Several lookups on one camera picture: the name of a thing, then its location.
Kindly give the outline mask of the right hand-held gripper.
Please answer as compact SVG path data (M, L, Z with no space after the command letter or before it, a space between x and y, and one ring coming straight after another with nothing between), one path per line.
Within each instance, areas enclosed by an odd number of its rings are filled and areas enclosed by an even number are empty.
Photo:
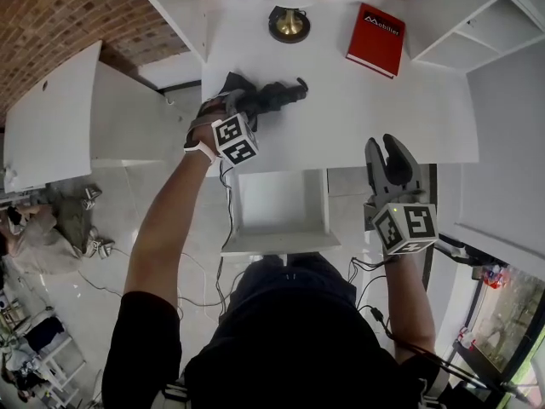
M422 190L422 172L407 147L396 137L382 137L387 152L374 138L365 145L368 180L375 197L364 204L366 230L375 230L387 256L415 254L439 239L436 205Z

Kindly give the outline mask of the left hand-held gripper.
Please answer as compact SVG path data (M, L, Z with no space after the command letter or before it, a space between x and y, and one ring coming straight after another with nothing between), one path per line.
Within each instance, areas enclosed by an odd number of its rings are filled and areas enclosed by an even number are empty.
M258 153L254 132L250 129L243 112L237 112L238 101L246 95L244 89L235 89L228 94L228 111L226 109L227 94L219 94L204 102L198 110L197 117L190 123L189 130L201 124L211 124L214 130L217 153L214 153L202 142L191 144L186 141L186 152L202 152L213 164L217 158L227 161L235 167Z

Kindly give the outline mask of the white drawer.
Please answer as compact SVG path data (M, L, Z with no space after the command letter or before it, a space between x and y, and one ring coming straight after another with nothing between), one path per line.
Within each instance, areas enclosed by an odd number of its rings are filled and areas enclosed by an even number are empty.
M341 246L330 229L326 170L226 174L233 230L224 257L328 251Z

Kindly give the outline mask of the person's left forearm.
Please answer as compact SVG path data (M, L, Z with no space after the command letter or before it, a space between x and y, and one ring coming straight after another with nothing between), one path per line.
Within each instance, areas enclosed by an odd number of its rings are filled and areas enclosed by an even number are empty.
M181 254L209 167L205 154L186 154L152 201L130 254L124 294L147 292L177 304Z

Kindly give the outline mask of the person's right forearm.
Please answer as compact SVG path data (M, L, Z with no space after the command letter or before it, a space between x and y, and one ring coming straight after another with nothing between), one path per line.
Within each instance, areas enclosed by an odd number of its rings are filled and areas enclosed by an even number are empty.
M393 335L405 343L433 352L436 332L432 309L413 256L391 256L385 266L385 275Z

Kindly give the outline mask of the white cube shelf unit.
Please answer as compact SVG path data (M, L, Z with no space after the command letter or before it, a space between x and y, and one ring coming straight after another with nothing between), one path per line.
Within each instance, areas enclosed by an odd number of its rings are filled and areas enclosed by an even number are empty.
M227 0L148 1L198 62L206 64L212 44L207 13ZM266 9L274 7L256 1ZM463 72L545 42L545 0L320 0L305 9L350 1L366 2L403 20L412 60Z

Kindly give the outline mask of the person's left hand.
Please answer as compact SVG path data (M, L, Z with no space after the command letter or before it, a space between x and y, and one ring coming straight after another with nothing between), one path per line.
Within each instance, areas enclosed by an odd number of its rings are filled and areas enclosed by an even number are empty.
M201 124L194 127L189 131L186 140L191 144L199 144L199 142L202 142L214 153L217 153L214 130L211 124Z

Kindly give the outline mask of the black grey bar fixture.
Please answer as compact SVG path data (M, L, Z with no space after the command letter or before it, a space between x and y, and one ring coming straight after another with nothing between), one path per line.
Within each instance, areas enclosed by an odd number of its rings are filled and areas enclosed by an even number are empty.
M508 264L488 253L467 245L458 239L439 234L439 239L434 243L434 248L457 263L476 267L507 268Z

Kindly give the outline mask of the red hardcover book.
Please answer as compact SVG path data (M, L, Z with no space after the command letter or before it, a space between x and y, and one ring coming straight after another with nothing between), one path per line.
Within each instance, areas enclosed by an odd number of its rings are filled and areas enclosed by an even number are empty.
M399 74L405 23L361 3L346 59L394 79Z

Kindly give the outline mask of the red white packet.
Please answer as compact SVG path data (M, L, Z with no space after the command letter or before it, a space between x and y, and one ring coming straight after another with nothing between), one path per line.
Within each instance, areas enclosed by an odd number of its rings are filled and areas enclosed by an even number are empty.
M467 350L474 350L476 336L473 330L467 326L460 329L457 337L458 343Z
M499 266L485 267L482 280L485 285L492 289L502 288L510 280L510 270Z

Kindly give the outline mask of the person's dark trousers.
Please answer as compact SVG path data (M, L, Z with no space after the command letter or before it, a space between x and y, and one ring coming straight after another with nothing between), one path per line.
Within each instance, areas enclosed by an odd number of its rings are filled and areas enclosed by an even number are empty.
M331 297L355 305L356 288L320 253L265 255L251 263L230 296L229 312L266 294L294 295L304 299Z

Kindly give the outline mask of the plain white side table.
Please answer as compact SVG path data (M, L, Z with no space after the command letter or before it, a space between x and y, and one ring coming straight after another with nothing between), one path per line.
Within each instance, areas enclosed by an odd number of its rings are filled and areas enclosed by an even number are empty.
M101 47L74 55L8 111L0 168L6 192L183 152L194 112L101 62Z

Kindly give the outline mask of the black framed glass door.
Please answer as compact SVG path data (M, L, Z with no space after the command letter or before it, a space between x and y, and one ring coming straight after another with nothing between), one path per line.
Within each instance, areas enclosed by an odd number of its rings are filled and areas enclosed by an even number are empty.
M499 289L483 283L472 270L456 273L444 323L452 341L447 360L468 380L453 377L474 395L476 406L508 409L521 404L545 407L545 368L539 352L545 349L545 282L514 267L510 280ZM476 336L474 350L458 341L464 326Z

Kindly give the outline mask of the person's black t-shirt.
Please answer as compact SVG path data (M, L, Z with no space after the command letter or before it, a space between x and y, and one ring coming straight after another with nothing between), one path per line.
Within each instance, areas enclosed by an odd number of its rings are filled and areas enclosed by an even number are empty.
M232 310L181 364L176 309L123 296L103 376L105 409L151 409L183 378L193 409L417 409L438 367L398 363L355 307L321 291L282 289Z

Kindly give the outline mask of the white frame table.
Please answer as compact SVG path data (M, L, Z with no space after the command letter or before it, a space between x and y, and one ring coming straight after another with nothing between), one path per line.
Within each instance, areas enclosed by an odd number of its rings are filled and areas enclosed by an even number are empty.
M50 344L32 354L31 371L45 381L45 394L55 409L67 408L79 394L77 375L87 362L66 331L56 335Z

